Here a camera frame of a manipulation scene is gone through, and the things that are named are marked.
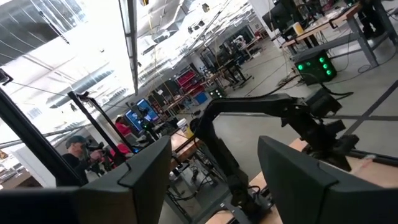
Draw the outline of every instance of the baseball cap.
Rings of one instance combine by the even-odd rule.
[[[65,146],[68,149],[70,145],[72,145],[73,143],[86,143],[86,142],[87,140],[83,136],[72,136],[66,141]]]

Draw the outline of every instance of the black box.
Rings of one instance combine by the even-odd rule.
[[[297,58],[295,66],[307,85],[328,82],[337,74],[325,50]]]

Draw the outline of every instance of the metal pole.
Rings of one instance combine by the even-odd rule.
[[[19,136],[62,185],[82,186],[75,171],[0,88],[0,118]]]
[[[123,143],[130,148],[130,151],[135,154],[132,145],[127,141],[127,139],[120,133],[120,131],[116,128],[116,126],[113,124],[111,118],[105,113],[104,110],[100,107],[100,105],[97,103],[97,101],[94,98],[88,97],[88,100],[90,103],[104,116],[105,120],[111,125],[111,127],[114,129],[114,131],[118,134],[118,136],[122,139]]]
[[[50,137],[50,136],[53,136],[53,135],[56,135],[56,134],[63,134],[63,133],[65,133],[65,132],[69,132],[69,131],[74,131],[74,130],[77,130],[77,129],[81,129],[81,128],[84,128],[84,127],[86,127],[87,125],[83,125],[83,126],[79,126],[79,127],[74,127],[74,128],[67,128],[67,129],[63,129],[63,130],[58,130],[58,131],[53,131],[53,132],[51,132],[51,133],[45,133],[45,134],[42,134],[43,135],[43,137]],[[3,142],[3,143],[0,143],[0,149],[5,149],[5,148],[7,148],[7,147],[11,147],[11,146],[16,146],[16,145],[18,145],[18,144],[22,144],[22,143],[24,143],[23,141],[21,141],[21,140],[14,140],[14,141],[8,141],[8,142]]]
[[[81,103],[77,94],[73,91],[70,91],[68,93],[68,96],[70,97],[71,100],[73,100],[76,103],[77,107],[79,107],[81,112],[86,115],[87,119],[93,124],[94,128],[97,129],[99,134],[105,139],[105,141],[108,143],[108,145],[114,150],[115,154],[117,155],[116,157],[125,158],[124,155],[119,151],[118,147],[116,147],[115,143],[105,133],[104,129],[100,126],[100,124],[98,124],[98,122],[92,117],[90,112],[88,112],[88,110],[85,108],[83,103]],[[118,159],[118,161],[114,161],[114,162],[118,166],[118,165],[122,164],[124,161],[122,161],[122,159]]]

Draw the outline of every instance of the black stand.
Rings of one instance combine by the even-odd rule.
[[[110,148],[112,148],[115,152],[114,155],[114,163],[118,166],[122,164],[125,160],[126,157],[124,154],[120,152],[118,147],[115,145],[115,143],[111,140],[111,138],[105,133],[104,129],[100,126],[100,124],[92,117],[90,112],[85,108],[83,103],[81,101],[89,102],[91,103],[105,118],[105,120],[112,126],[112,128],[118,133],[118,135],[121,137],[123,143],[130,149],[130,151],[133,153],[133,148],[130,145],[130,143],[127,141],[127,139],[116,129],[115,125],[112,123],[111,119],[106,115],[105,111],[102,110],[102,108],[97,104],[97,102],[88,97],[87,94],[85,95],[77,95],[75,92],[70,91],[68,93],[68,96],[70,97],[71,100],[75,102],[77,107],[79,107],[80,111],[86,115],[87,119],[93,124],[94,128],[99,132],[99,134],[104,138],[104,140],[108,143]]]
[[[75,171],[43,137],[18,106],[0,88],[0,118],[18,135],[62,185],[82,186]]]

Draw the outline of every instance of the black monitor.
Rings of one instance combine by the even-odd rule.
[[[294,18],[292,17],[290,10],[280,2],[265,14],[262,19],[271,31],[279,29],[279,31],[283,32],[284,29],[294,23]]]

